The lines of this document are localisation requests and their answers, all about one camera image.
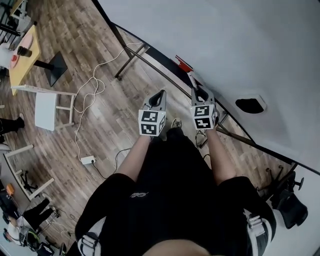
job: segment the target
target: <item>black chair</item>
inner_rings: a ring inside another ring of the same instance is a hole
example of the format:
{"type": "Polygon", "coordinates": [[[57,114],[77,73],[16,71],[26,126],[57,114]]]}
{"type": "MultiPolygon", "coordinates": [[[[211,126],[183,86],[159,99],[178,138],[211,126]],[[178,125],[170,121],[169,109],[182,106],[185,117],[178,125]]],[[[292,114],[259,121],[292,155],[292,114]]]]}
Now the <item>black chair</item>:
{"type": "Polygon", "coordinates": [[[284,171],[284,167],[282,165],[279,165],[279,173],[278,175],[274,178],[273,174],[272,174],[272,170],[270,168],[265,169],[265,171],[267,173],[269,173],[270,178],[271,178],[271,183],[263,188],[256,188],[256,190],[258,191],[260,197],[267,201],[275,192],[275,190],[277,189],[278,185],[279,185],[279,179],[280,176],[282,174],[282,172],[284,171]]]}
{"type": "Polygon", "coordinates": [[[38,189],[38,186],[31,186],[29,185],[28,183],[28,171],[24,171],[23,173],[20,174],[20,177],[21,177],[21,181],[22,181],[22,184],[23,184],[23,188],[27,191],[29,191],[31,194],[33,193],[32,190],[36,190],[38,189]]]}
{"type": "Polygon", "coordinates": [[[270,199],[272,208],[280,211],[287,229],[291,229],[294,225],[300,226],[308,217],[308,208],[294,193],[295,186],[299,186],[299,190],[302,188],[304,178],[301,182],[296,182],[295,178],[295,171],[288,173],[270,199]]]}

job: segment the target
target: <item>yellow table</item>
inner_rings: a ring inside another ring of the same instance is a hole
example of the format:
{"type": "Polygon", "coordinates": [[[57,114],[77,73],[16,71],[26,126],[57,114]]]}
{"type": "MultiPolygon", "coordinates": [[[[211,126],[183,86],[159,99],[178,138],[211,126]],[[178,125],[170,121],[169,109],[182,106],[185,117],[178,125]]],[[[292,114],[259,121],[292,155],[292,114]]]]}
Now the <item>yellow table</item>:
{"type": "MultiPolygon", "coordinates": [[[[16,66],[9,69],[11,86],[20,86],[22,80],[29,73],[36,60],[41,55],[41,49],[39,45],[39,39],[36,32],[36,26],[33,25],[25,35],[32,34],[33,41],[29,48],[32,51],[31,57],[20,56],[16,66]]],[[[17,94],[17,89],[12,89],[12,94],[17,94]]]]}
{"type": "MultiPolygon", "coordinates": [[[[38,60],[41,55],[41,49],[35,25],[33,25],[25,35],[29,34],[33,35],[33,41],[29,48],[29,50],[32,51],[32,55],[30,57],[20,56],[16,66],[9,69],[11,86],[20,86],[22,80],[34,65],[44,69],[48,83],[52,87],[68,69],[64,57],[61,52],[58,52],[49,63],[38,60]]],[[[17,89],[12,89],[12,94],[16,95],[17,89]]]]}

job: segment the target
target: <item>chair leg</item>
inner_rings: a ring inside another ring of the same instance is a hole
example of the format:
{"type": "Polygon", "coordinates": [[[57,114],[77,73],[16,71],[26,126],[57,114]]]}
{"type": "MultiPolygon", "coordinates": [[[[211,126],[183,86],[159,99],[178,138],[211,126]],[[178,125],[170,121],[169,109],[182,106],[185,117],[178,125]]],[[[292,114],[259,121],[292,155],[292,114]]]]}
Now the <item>chair leg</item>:
{"type": "Polygon", "coordinates": [[[75,96],[71,96],[71,104],[70,104],[70,115],[69,115],[69,123],[72,123],[72,116],[74,113],[74,101],[75,101],[75,96]]]}
{"type": "Polygon", "coordinates": [[[58,130],[58,129],[61,129],[61,128],[64,128],[64,127],[73,126],[74,124],[75,124],[74,122],[70,122],[70,123],[66,123],[66,124],[61,124],[61,125],[56,126],[54,129],[55,129],[55,130],[58,130]]]}

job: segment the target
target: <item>white strap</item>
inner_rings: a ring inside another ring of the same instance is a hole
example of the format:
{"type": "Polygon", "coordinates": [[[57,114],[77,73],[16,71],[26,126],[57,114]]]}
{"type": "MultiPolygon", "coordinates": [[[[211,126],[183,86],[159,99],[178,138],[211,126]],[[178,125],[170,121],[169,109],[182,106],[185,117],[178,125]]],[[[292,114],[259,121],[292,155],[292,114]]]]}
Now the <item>white strap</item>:
{"type": "Polygon", "coordinates": [[[269,221],[267,221],[265,218],[263,218],[262,221],[265,224],[266,228],[268,229],[268,243],[267,243],[266,248],[264,250],[264,252],[266,252],[267,248],[271,244],[272,228],[271,228],[271,225],[270,225],[269,221]]]}
{"type": "Polygon", "coordinates": [[[106,217],[100,219],[96,224],[90,228],[77,243],[79,252],[82,256],[101,256],[101,244],[99,243],[99,236],[106,221],[106,217]]]}

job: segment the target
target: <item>sneaker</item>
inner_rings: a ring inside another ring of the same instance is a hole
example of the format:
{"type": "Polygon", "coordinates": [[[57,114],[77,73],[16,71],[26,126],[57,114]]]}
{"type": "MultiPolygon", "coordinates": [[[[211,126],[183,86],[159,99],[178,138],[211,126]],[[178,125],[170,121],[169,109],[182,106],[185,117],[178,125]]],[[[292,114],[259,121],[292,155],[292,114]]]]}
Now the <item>sneaker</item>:
{"type": "Polygon", "coordinates": [[[19,117],[16,119],[17,125],[19,128],[24,128],[25,127],[25,121],[24,121],[24,114],[20,113],[19,117]]]}
{"type": "Polygon", "coordinates": [[[48,199],[49,202],[52,202],[52,198],[50,196],[48,196],[46,193],[42,193],[41,194],[45,199],[48,199]]]}
{"type": "Polygon", "coordinates": [[[171,123],[171,128],[181,128],[182,127],[182,121],[179,117],[176,117],[173,119],[171,123]]]}

